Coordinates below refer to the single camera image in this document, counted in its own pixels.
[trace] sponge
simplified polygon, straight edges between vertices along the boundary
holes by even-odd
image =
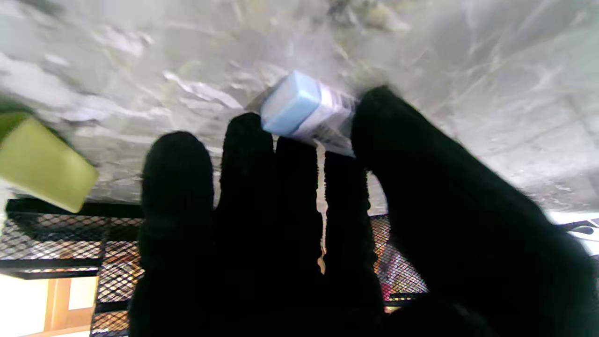
[[[14,112],[0,114],[0,177],[76,213],[98,172],[33,116]]]

